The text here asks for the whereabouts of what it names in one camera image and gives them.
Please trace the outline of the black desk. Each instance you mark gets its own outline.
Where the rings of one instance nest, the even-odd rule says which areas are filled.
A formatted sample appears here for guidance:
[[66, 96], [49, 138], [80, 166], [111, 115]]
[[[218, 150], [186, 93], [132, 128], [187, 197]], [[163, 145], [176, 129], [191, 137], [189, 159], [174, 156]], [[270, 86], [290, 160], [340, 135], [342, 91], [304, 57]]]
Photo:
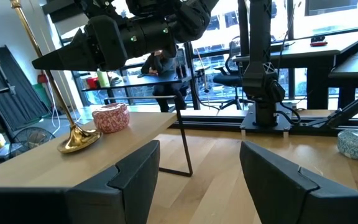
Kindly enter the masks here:
[[243, 90], [248, 98], [258, 103], [273, 103], [273, 93], [269, 90], [272, 80], [276, 80], [276, 68], [305, 68], [308, 109], [328, 107], [328, 75], [331, 70], [358, 51], [358, 31], [326, 36], [327, 45], [311, 47], [310, 38], [291, 40], [289, 48], [270, 51], [269, 34], [251, 31], [249, 54], [237, 57], [235, 61], [244, 63]]
[[334, 68], [328, 81], [330, 87], [339, 88], [338, 108], [352, 103], [358, 88], [358, 52]]

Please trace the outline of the green bottle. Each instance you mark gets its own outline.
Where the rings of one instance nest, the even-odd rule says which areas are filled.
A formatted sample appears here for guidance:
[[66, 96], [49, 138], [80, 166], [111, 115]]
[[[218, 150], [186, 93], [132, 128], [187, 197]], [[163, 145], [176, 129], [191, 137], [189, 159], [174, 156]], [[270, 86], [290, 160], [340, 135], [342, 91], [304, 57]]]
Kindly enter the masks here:
[[109, 76], [107, 72], [102, 72], [100, 70], [98, 70], [97, 72], [97, 76], [98, 76], [98, 81], [99, 84], [102, 88], [106, 88], [106, 87], [110, 87], [110, 81], [109, 81]]

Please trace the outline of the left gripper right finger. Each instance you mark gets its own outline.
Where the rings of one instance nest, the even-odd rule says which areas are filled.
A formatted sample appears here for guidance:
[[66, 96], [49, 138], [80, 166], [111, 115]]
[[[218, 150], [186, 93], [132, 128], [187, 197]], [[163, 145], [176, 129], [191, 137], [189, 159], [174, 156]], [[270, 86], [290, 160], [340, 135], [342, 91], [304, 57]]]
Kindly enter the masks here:
[[262, 224], [358, 224], [358, 191], [250, 141], [239, 158]]

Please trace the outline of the pink patterned candle tin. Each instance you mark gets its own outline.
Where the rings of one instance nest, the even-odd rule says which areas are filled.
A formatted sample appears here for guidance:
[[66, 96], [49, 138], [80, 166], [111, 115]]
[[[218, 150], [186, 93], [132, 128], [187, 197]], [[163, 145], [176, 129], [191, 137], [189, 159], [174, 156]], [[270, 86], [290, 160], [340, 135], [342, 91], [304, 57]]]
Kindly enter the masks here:
[[94, 125], [104, 134], [115, 133], [128, 127], [129, 110], [124, 103], [112, 103], [92, 112]]

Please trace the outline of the person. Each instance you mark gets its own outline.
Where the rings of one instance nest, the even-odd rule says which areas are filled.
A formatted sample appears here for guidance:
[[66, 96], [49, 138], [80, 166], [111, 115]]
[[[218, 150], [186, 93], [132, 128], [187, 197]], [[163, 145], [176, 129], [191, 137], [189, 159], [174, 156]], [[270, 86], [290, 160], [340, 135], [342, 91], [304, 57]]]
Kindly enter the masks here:
[[[163, 75], [168, 75], [170, 72], [174, 71], [176, 71], [175, 58], [166, 56], [166, 53], [163, 50], [151, 53], [141, 68], [141, 74], [151, 74], [159, 77], [163, 77]], [[178, 103], [177, 108], [179, 110], [185, 110], [186, 103], [182, 92], [187, 86], [187, 82], [155, 85], [153, 96], [176, 95]]]

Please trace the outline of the dark monitor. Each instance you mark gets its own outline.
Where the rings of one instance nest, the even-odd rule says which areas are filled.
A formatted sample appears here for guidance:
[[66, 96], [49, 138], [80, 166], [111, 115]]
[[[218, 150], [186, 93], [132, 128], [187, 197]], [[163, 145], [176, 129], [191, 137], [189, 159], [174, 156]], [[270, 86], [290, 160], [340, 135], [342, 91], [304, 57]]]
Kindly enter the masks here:
[[356, 9], [358, 0], [305, 0], [305, 16]]

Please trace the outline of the wooden shelf with black legs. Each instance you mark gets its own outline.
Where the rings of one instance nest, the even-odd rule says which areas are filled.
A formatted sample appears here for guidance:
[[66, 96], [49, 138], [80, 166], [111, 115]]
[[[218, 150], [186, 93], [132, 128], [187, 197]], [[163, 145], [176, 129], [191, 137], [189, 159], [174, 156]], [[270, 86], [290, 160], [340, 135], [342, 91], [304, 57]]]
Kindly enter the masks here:
[[104, 134], [90, 146], [68, 154], [57, 150], [68, 138], [62, 135], [0, 164], [0, 187], [76, 186], [138, 150], [179, 119], [179, 112], [131, 112], [127, 128]]

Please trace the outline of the gold candlestick holder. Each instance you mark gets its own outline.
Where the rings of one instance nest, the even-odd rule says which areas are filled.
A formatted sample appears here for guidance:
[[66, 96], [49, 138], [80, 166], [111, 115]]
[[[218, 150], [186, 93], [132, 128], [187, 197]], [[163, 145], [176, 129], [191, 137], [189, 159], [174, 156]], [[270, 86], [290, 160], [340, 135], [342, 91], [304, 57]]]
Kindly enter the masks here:
[[[41, 57], [43, 54], [40, 50], [40, 47], [35, 39], [34, 33], [32, 32], [29, 23], [27, 21], [27, 18], [25, 17], [25, 14], [22, 10], [21, 3], [19, 0], [9, 0], [11, 3], [11, 8], [15, 10], [16, 14], [19, 17], [19, 20], [21, 21], [25, 32], [30, 40], [30, 43], [32, 44], [35, 53], [38, 57]], [[64, 140], [62, 143], [60, 143], [57, 146], [57, 150], [63, 154], [79, 151], [81, 149], [84, 149], [93, 143], [95, 143], [97, 140], [100, 139], [102, 134], [97, 131], [96, 129], [90, 129], [90, 130], [84, 130], [81, 127], [79, 127], [73, 120], [73, 118], [70, 115], [70, 111], [68, 109], [67, 104], [65, 103], [62, 94], [55, 82], [55, 79], [53, 75], [51, 74], [50, 70], [44, 70], [49, 84], [54, 91], [55, 96], [57, 97], [57, 101], [59, 102], [60, 106], [62, 107], [66, 117], [68, 118], [68, 121], [70, 123], [70, 134], [66, 140]]]

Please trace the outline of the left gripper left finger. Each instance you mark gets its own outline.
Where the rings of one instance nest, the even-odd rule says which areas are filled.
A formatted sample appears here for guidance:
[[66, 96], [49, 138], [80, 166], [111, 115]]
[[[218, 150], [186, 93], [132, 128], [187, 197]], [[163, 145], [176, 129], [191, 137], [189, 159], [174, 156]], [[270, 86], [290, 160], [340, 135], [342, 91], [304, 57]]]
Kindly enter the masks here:
[[74, 187], [0, 187], [0, 224], [146, 224], [159, 162], [152, 140]]

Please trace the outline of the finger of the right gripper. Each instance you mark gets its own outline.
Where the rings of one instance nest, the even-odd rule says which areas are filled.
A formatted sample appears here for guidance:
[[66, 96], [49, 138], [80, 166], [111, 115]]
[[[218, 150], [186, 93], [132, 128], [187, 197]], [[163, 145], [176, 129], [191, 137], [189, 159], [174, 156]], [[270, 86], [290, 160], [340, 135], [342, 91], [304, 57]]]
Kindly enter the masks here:
[[32, 61], [39, 70], [87, 70], [84, 33], [78, 29], [71, 42]]

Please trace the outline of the dark desk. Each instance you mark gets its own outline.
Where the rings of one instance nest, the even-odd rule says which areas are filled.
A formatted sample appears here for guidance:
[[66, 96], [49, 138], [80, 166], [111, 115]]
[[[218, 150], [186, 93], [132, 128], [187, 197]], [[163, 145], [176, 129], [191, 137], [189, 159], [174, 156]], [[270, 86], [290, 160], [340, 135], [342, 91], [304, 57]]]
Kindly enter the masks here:
[[113, 86], [108, 86], [108, 87], [100, 87], [100, 88], [85, 88], [82, 89], [82, 92], [86, 92], [86, 91], [103, 91], [106, 90], [108, 93], [108, 97], [104, 99], [104, 104], [108, 104], [110, 101], [112, 103], [115, 103], [116, 100], [126, 100], [126, 101], [130, 101], [130, 100], [134, 100], [134, 99], [149, 99], [151, 98], [151, 96], [137, 96], [137, 97], [116, 97], [114, 95], [114, 93], [112, 92], [114, 89], [120, 89], [120, 88], [132, 88], [132, 87], [137, 87], [137, 86], [154, 86], [154, 85], [167, 85], [167, 84], [172, 84], [172, 83], [183, 83], [183, 82], [188, 82], [191, 80], [191, 76], [187, 76], [187, 77], [178, 77], [176, 76], [176, 73], [168, 73], [166, 75], [164, 75], [163, 77], [159, 77], [156, 75], [146, 75], [143, 77], [138, 78], [135, 75], [131, 75], [131, 76], [124, 76], [124, 77], [119, 77], [118, 80], [120, 80], [119, 83], [114, 84]]

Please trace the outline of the black curtain panel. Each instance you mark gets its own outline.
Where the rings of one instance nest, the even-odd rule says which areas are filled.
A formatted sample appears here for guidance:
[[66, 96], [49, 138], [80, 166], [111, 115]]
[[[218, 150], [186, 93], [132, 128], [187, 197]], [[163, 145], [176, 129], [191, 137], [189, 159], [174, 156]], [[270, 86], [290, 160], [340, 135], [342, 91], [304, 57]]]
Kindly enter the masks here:
[[[0, 94], [1, 113], [13, 130], [49, 114], [7, 47], [0, 47], [0, 66], [8, 82], [15, 87], [14, 95], [9, 91]], [[0, 88], [4, 86], [0, 76]]]

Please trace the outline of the black office chair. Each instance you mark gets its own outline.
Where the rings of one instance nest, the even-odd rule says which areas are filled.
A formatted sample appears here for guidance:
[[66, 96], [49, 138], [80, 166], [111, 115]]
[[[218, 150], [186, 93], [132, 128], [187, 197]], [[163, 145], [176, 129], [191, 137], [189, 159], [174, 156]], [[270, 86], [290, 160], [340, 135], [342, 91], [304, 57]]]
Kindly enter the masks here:
[[235, 36], [229, 43], [229, 56], [225, 61], [224, 66], [214, 67], [220, 74], [214, 76], [213, 82], [222, 84], [223, 86], [234, 88], [234, 99], [227, 100], [221, 103], [220, 110], [223, 110], [229, 106], [235, 105], [237, 110], [241, 110], [241, 105], [248, 105], [253, 101], [239, 98], [238, 88], [242, 87], [242, 75], [240, 73], [237, 63], [234, 61], [234, 57], [241, 54], [240, 36]]

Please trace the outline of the black aluminium table frame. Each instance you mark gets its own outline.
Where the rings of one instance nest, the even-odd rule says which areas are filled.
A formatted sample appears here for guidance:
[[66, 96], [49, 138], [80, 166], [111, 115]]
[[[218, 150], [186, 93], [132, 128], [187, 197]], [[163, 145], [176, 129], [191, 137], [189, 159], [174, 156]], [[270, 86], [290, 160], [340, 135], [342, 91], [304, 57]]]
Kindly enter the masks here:
[[264, 134], [294, 134], [307, 136], [335, 136], [341, 131], [358, 130], [358, 99], [329, 113], [327, 116], [302, 118], [289, 104], [278, 103], [276, 111], [250, 106], [244, 117], [180, 116], [172, 125], [178, 129], [209, 131], [240, 131]]

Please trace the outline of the red object on desk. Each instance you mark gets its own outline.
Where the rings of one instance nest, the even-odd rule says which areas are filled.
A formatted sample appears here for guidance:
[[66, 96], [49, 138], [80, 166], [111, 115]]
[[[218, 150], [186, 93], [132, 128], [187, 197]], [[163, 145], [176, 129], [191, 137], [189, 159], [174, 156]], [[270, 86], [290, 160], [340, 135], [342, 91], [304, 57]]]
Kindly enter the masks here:
[[325, 46], [327, 44], [328, 44], [328, 42], [326, 41], [325, 36], [317, 36], [317, 37], [312, 37], [310, 39], [311, 47], [321, 47], [321, 46]]

